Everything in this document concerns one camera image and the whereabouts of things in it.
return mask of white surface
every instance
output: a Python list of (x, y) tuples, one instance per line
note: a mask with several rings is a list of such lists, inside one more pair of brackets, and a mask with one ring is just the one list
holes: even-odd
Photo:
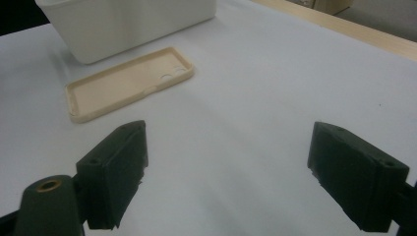
[(192, 26), (216, 0), (36, 0), (82, 63), (92, 63)]
[[(178, 86), (71, 123), (64, 86), (167, 46), (196, 66)], [(0, 37), (0, 214), (117, 126), (147, 122), (149, 168), (113, 231), (91, 235), (369, 235), (307, 168), (313, 124), (344, 127), (417, 180), (417, 64), (249, 1), (83, 66), (52, 26)], [(394, 235), (393, 224), (388, 235)]]

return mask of white box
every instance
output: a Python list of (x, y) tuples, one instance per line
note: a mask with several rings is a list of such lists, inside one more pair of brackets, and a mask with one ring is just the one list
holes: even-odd
[(214, 17), (216, 0), (35, 0), (88, 64)]

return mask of screw hole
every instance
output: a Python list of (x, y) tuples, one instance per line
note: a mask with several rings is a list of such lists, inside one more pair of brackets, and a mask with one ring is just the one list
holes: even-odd
[(60, 180), (48, 180), (37, 186), (36, 190), (39, 193), (45, 193), (57, 189), (59, 186), (61, 186)]

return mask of beige phone case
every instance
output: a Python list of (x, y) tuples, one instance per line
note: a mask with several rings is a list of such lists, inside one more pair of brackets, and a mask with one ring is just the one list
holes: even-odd
[(71, 120), (87, 122), (193, 75), (193, 65), (173, 47), (139, 57), (68, 84)]

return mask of white table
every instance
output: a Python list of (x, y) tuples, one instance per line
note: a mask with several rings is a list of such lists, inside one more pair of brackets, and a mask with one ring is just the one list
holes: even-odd
[[(191, 80), (71, 123), (66, 84), (167, 46), (195, 64)], [(215, 19), (88, 66), (50, 25), (5, 35), (0, 215), (29, 184), (73, 176), (111, 131), (144, 119), (144, 183), (120, 229), (87, 235), (368, 235), (307, 168), (313, 124), (344, 127), (406, 163), (413, 185), (416, 91), (416, 62), (250, 1), (219, 0)]]

